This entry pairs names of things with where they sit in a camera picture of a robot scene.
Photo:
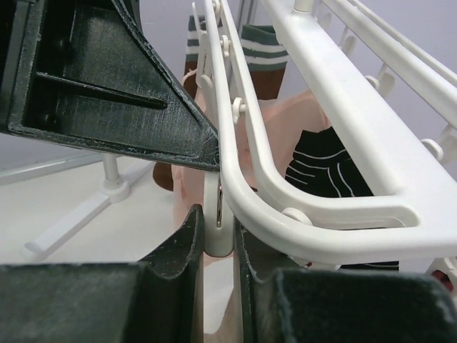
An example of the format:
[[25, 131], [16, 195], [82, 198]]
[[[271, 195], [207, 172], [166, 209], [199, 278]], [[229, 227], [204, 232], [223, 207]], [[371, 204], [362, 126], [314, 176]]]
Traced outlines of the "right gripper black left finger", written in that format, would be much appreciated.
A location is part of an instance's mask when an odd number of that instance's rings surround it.
[[137, 262], [1, 267], [3, 342], [202, 342], [204, 215]]

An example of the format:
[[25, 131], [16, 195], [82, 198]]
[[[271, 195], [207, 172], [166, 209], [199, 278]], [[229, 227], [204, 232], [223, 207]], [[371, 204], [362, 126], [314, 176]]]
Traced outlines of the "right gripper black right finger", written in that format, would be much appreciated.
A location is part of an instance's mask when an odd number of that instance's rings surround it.
[[303, 268], [234, 229], [238, 342], [454, 342], [456, 309], [420, 274]]

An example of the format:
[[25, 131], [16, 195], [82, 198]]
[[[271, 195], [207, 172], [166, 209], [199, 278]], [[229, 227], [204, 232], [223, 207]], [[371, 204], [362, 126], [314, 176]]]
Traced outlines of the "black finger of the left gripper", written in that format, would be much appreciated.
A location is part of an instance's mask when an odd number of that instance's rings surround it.
[[143, 35], [137, 1], [3, 1], [1, 132], [219, 170], [216, 129]]

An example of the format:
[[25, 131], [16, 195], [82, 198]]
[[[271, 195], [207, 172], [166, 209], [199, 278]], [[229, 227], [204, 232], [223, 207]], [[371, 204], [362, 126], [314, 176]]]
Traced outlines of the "white plastic clip hanger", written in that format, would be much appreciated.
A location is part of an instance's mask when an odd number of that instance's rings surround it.
[[221, 183], [235, 217], [313, 265], [456, 255], [456, 182], [306, 12], [272, 1], [273, 26], [331, 126], [302, 131], [287, 174], [273, 161], [225, 1], [205, 3], [201, 70], [219, 124]]

